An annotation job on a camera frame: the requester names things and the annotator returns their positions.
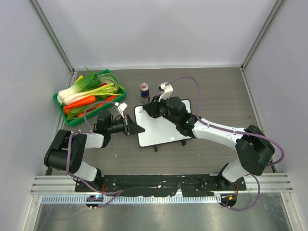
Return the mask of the white whiteboard black frame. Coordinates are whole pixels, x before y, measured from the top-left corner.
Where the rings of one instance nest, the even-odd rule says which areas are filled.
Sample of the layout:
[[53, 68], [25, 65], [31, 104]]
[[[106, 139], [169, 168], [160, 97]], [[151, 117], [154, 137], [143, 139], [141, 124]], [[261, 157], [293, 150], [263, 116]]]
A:
[[176, 129], [176, 125], [163, 117], [152, 118], [141, 105], [134, 108], [136, 124], [145, 129], [145, 132], [138, 133], [140, 147], [154, 147], [158, 151], [158, 145], [179, 141], [184, 146], [188, 136], [183, 136]]

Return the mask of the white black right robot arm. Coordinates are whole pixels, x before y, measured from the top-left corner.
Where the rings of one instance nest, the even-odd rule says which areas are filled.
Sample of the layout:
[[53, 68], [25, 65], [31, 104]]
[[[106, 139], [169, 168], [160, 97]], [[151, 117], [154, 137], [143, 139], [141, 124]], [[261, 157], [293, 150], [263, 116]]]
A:
[[238, 158], [227, 163], [218, 174], [217, 183], [223, 190], [230, 189], [238, 179], [248, 174], [262, 175], [275, 153], [274, 147], [257, 126], [231, 128], [210, 123], [188, 112], [179, 97], [161, 100], [155, 96], [142, 108], [150, 117], [163, 117], [174, 124], [185, 137], [210, 140], [236, 151]]

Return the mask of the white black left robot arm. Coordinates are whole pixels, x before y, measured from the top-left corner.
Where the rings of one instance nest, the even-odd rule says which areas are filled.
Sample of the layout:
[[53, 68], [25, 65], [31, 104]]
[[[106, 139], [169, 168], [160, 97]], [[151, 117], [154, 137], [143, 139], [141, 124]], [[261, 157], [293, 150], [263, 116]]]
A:
[[80, 185], [84, 180], [90, 191], [97, 192], [103, 188], [103, 176], [98, 168], [83, 161], [84, 151], [106, 147], [114, 133], [129, 136], [142, 132], [145, 129], [133, 122], [129, 115], [113, 119], [110, 111], [104, 110], [98, 114], [92, 132], [59, 130], [45, 154], [44, 165], [75, 176]]

